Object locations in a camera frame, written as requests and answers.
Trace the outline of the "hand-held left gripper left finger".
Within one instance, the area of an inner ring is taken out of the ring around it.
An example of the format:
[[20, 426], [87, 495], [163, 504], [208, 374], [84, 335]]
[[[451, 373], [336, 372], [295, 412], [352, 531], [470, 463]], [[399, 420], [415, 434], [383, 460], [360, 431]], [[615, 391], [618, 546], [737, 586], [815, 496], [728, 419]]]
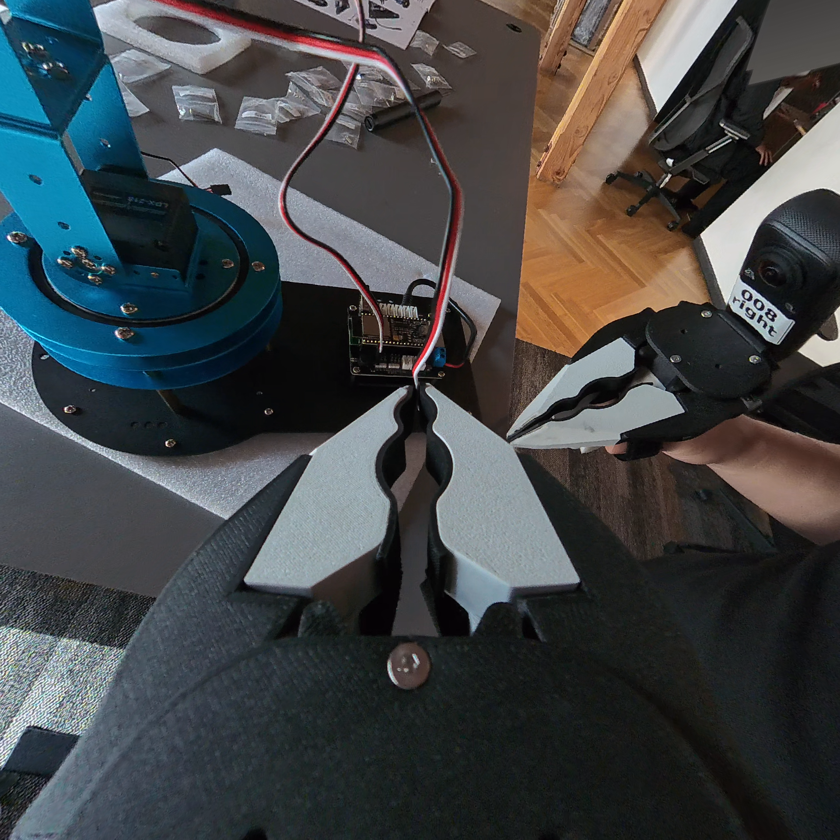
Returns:
[[258, 592], [333, 604], [391, 635], [402, 585], [392, 488], [406, 468], [411, 389], [397, 388], [310, 456], [245, 575]]

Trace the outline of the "grey office chair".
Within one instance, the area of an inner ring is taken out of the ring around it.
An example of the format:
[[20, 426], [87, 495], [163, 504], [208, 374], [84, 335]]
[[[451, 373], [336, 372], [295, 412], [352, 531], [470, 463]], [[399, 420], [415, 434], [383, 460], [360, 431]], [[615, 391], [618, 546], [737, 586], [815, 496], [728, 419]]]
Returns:
[[658, 155], [661, 176], [647, 171], [634, 174], [615, 171], [605, 178], [607, 185], [619, 178], [645, 189], [642, 197], [626, 209], [627, 216], [634, 216], [652, 199], [657, 199], [672, 216], [667, 230], [676, 230], [681, 221], [680, 210], [672, 201], [666, 185], [677, 176], [684, 176], [703, 186], [714, 183], [718, 175], [709, 170], [707, 158], [731, 143], [744, 142], [749, 138], [749, 131], [727, 118], [728, 105], [723, 94], [753, 40], [753, 30], [743, 17], [738, 17], [699, 89], [686, 95], [650, 135], [647, 145]]

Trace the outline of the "black cylindrical tool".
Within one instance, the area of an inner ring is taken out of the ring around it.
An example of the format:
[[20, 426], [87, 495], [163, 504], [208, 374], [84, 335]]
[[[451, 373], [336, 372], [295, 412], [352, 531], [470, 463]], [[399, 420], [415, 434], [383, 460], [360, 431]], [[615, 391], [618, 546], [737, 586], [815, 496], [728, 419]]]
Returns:
[[[420, 111], [435, 109], [444, 99], [443, 92], [431, 90], [415, 97], [415, 103]], [[370, 133], [380, 132], [396, 123], [415, 116], [414, 107], [409, 101], [400, 101], [391, 106], [374, 110], [364, 118], [363, 125]]]

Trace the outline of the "person's right hand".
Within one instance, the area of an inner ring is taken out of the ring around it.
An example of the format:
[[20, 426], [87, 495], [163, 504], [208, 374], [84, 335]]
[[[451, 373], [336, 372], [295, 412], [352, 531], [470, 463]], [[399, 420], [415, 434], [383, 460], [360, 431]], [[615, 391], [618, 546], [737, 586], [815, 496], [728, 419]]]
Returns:
[[722, 465], [740, 447], [739, 419], [731, 419], [686, 441], [663, 443], [658, 452], [679, 462], [695, 466]]

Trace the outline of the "wooden post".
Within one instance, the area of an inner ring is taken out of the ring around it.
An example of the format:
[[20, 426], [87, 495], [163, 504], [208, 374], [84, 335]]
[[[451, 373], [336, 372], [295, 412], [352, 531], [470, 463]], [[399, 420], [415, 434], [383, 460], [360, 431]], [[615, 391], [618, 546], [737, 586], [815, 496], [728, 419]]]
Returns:
[[543, 182], [560, 184], [569, 174], [587, 137], [637, 53], [665, 1], [621, 2], [570, 105], [535, 172]]
[[557, 1], [555, 4], [540, 51], [540, 72], [552, 75], [560, 68], [585, 4], [585, 0]]

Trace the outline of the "control circuit board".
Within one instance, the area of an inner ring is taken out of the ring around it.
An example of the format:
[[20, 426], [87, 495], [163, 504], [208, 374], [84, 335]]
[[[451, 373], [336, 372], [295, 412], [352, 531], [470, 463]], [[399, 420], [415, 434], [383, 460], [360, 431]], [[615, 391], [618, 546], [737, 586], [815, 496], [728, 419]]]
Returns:
[[[355, 385], [410, 384], [413, 365], [434, 325], [430, 297], [415, 297], [403, 304], [398, 295], [377, 297], [384, 322], [383, 337], [370, 303], [363, 297], [348, 307], [350, 378]], [[458, 314], [448, 311], [435, 349], [419, 373], [422, 381], [435, 381], [448, 366], [466, 359], [466, 337]]]

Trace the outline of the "dark desk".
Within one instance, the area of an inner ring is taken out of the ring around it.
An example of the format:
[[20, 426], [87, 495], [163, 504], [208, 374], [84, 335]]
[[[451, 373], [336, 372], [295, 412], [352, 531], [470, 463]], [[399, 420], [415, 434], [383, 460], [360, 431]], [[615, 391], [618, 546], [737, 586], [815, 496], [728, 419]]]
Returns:
[[[477, 56], [432, 61], [454, 88], [429, 118], [465, 193], [456, 276], [500, 300], [473, 363], [482, 421], [510, 426], [513, 348], [529, 187], [538, 31], [483, 2], [436, 2], [422, 28]], [[417, 126], [326, 143], [294, 188], [436, 262], [446, 193]], [[2, 564], [158, 595], [175, 570], [266, 483], [324, 436], [262, 434], [219, 453], [124, 467], [2, 407]]]

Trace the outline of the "pile of small plastic bags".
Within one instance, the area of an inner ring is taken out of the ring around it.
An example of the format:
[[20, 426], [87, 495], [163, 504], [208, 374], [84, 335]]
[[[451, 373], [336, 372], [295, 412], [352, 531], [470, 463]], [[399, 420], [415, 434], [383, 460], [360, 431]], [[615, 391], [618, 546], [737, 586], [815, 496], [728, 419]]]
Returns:
[[[132, 94], [129, 86], [165, 74], [171, 67], [169, 61], [137, 49], [124, 50], [109, 59], [129, 115], [135, 117], [146, 113], [148, 109]], [[402, 85], [385, 68], [360, 63], [358, 56], [346, 50], [340, 54], [340, 60], [344, 64], [345, 75], [349, 74], [353, 64], [358, 68], [353, 86], [343, 102], [339, 116], [327, 133], [327, 139], [356, 150], [364, 118], [374, 110], [407, 101], [407, 98]], [[448, 80], [434, 66], [417, 62], [412, 64], [412, 70], [419, 82], [409, 80], [407, 86], [412, 89], [415, 97], [431, 90], [440, 90], [444, 96], [452, 92]], [[283, 97], [243, 97], [235, 128], [273, 137], [281, 124], [324, 117], [338, 99], [345, 81], [345, 77], [336, 77], [323, 66], [291, 70], [287, 78], [288, 90]], [[222, 122], [221, 107], [213, 88], [175, 85], [172, 95], [180, 120]]]

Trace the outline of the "black round base plate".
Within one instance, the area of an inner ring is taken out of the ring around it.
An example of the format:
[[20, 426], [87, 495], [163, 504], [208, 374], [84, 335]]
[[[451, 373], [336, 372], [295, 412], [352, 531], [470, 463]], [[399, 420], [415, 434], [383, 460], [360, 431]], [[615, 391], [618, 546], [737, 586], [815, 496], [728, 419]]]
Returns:
[[[431, 280], [398, 295], [403, 304], [431, 298]], [[167, 397], [100, 384], [51, 360], [36, 345], [35, 388], [45, 407], [93, 444], [141, 456], [193, 456], [228, 448], [258, 434], [331, 434], [391, 392], [410, 384], [355, 385], [350, 378], [348, 307], [361, 294], [347, 288], [287, 283], [284, 314], [269, 348], [235, 373]]]

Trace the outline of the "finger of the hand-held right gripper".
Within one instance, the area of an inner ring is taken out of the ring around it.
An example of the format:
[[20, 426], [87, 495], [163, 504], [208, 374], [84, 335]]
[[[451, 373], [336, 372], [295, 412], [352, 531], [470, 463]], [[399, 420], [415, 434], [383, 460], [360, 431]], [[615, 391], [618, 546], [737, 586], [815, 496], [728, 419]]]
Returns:
[[618, 403], [630, 389], [651, 389], [651, 374], [638, 369], [635, 349], [614, 340], [565, 365], [526, 406], [508, 431], [517, 438], [548, 421], [571, 419], [585, 408]]
[[623, 433], [685, 412], [675, 394], [659, 388], [632, 388], [618, 403], [585, 408], [571, 419], [548, 421], [512, 439], [520, 448], [605, 447]]

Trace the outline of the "person's right forearm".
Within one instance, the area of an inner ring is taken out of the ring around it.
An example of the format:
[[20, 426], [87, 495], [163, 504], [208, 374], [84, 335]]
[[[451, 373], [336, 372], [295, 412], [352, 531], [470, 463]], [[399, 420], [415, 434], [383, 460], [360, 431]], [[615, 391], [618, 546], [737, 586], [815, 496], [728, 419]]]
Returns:
[[716, 429], [709, 467], [773, 519], [816, 544], [839, 539], [839, 446], [739, 417]]

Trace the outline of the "printed instruction sheet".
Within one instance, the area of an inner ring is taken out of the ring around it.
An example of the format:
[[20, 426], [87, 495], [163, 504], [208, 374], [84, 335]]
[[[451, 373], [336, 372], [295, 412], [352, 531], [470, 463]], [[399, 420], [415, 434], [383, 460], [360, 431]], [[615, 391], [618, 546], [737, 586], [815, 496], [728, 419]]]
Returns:
[[356, 6], [364, 14], [366, 36], [399, 49], [407, 48], [434, 1], [298, 1], [358, 32]]

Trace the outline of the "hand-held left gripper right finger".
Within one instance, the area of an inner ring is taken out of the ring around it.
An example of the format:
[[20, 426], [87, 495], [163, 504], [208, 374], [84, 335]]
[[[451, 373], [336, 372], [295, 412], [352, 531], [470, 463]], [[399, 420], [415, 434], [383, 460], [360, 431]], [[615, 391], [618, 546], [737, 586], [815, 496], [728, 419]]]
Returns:
[[436, 629], [469, 635], [494, 604], [577, 590], [580, 577], [515, 450], [431, 385], [420, 410], [437, 483], [422, 585]]

